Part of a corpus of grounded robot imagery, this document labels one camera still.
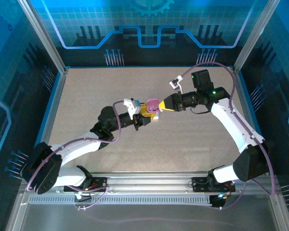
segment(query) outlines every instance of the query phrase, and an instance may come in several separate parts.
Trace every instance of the purple cable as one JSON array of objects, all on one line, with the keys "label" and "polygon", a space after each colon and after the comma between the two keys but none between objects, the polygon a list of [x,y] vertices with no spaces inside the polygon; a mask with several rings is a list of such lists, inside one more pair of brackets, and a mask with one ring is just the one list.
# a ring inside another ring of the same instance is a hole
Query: purple cable
[{"label": "purple cable", "polygon": [[[224,69],[226,69],[228,71],[228,73],[230,74],[231,78],[232,78],[232,81],[233,81],[233,88],[232,88],[232,91],[231,91],[231,94],[230,94],[230,99],[229,99],[229,107],[230,107],[230,110],[233,111],[233,106],[232,106],[232,98],[233,98],[233,95],[235,93],[235,90],[236,90],[236,76],[234,73],[232,73],[225,65],[223,64],[220,64],[220,63],[217,63],[217,62],[202,62],[202,63],[199,63],[197,65],[194,65],[192,66],[191,68],[189,68],[187,71],[185,71],[181,76],[184,77],[188,72],[190,72],[192,69],[194,69],[195,67],[197,66],[201,66],[201,65],[206,65],[206,64],[214,64],[214,65],[218,65],[218,66],[221,66],[223,67]],[[239,123],[244,127],[244,129],[246,129],[246,131],[248,132],[248,134],[250,136],[253,136],[251,130],[243,123],[243,121],[241,120],[241,118],[237,115],[236,112],[233,111],[233,115],[236,117],[236,119],[239,121]],[[274,196],[275,193],[276,193],[276,187],[275,187],[275,180],[274,180],[274,172],[273,172],[273,167],[272,167],[272,163],[270,161],[270,158],[269,158],[269,155],[268,153],[266,152],[266,150],[264,149],[264,147],[262,146],[262,144],[259,142],[259,140],[257,140],[256,138],[253,138],[253,140],[259,145],[261,151],[263,152],[263,155],[267,161],[267,164],[268,164],[268,167],[269,167],[269,172],[270,172],[270,176],[271,176],[271,184],[272,184],[272,191],[271,193],[268,192],[260,183],[258,183],[256,180],[253,180],[258,186],[260,186],[262,189],[264,189],[270,196]]]},{"label": "purple cable", "polygon": [[68,185],[68,187],[73,189],[73,190],[76,190],[78,192],[82,192],[82,193],[90,193],[90,192],[95,192],[95,191],[98,191],[98,190],[101,190],[101,189],[106,189],[105,192],[100,196],[100,198],[98,198],[92,205],[89,205],[89,206],[84,207],[84,208],[77,207],[77,209],[82,209],[82,210],[86,210],[87,208],[91,208],[92,206],[96,205],[106,195],[106,193],[109,190],[109,186],[108,185],[106,185],[104,187],[96,188],[96,189],[91,189],[91,190],[80,190],[80,189],[78,189],[78,188],[76,188],[74,186],[71,186],[71,185]]},{"label": "purple cable", "polygon": [[35,170],[35,172],[32,174],[32,177],[30,178],[30,180],[29,180],[29,182],[28,182],[28,185],[27,185],[27,187],[26,187],[26,190],[27,190],[27,191],[32,191],[32,190],[30,189],[30,186],[31,186],[31,184],[32,184],[32,181],[33,181],[34,178],[37,176],[38,172],[41,170],[41,168],[44,166],[44,164],[46,164],[47,161],[48,161],[54,154],[56,154],[58,151],[62,150],[63,148],[66,148],[66,147],[69,146],[70,144],[75,143],[75,142],[78,142],[78,141],[86,141],[86,140],[96,141],[96,142],[103,142],[103,143],[114,143],[114,142],[117,142],[118,139],[119,139],[119,137],[120,137],[120,135],[121,135],[121,123],[120,123],[119,115],[118,115],[118,113],[117,113],[117,111],[116,111],[116,107],[115,107],[115,106],[116,106],[116,104],[118,104],[118,103],[123,103],[123,102],[124,102],[123,100],[117,101],[117,102],[115,102],[115,103],[112,105],[112,107],[113,107],[113,109],[114,109],[114,112],[115,112],[115,115],[116,115],[117,122],[118,122],[118,136],[117,136],[117,138],[116,138],[115,140],[113,140],[113,141],[104,141],[104,140],[100,140],[100,139],[96,139],[96,138],[88,138],[88,137],[86,138],[86,137],[84,137],[84,138],[78,138],[78,139],[75,139],[75,140],[72,140],[72,141],[69,141],[69,142],[63,144],[61,147],[57,148],[55,151],[53,151],[48,157],[46,157],[46,158],[41,162],[41,164],[37,167],[37,169]]}]

